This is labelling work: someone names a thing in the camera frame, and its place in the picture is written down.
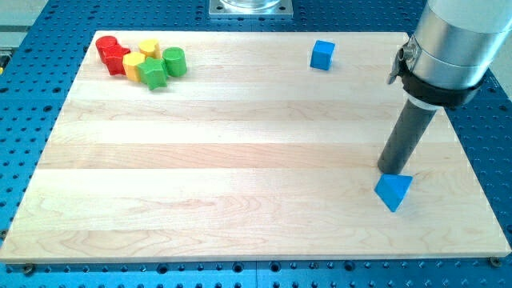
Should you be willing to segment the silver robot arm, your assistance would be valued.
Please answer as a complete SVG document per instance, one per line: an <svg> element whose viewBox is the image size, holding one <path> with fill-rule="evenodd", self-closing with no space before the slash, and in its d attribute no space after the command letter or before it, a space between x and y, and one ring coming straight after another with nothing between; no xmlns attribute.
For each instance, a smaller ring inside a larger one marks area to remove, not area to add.
<svg viewBox="0 0 512 288"><path fill-rule="evenodd" d="M465 104L510 32L511 0L429 0L388 83L400 77L410 101L426 110Z"/></svg>

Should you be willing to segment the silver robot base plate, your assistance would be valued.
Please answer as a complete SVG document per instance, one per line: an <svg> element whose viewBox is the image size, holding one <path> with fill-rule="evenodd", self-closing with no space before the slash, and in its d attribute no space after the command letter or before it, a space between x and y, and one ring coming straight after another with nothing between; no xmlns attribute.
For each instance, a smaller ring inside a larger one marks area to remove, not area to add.
<svg viewBox="0 0 512 288"><path fill-rule="evenodd" d="M292 18L292 0L209 0L210 18Z"/></svg>

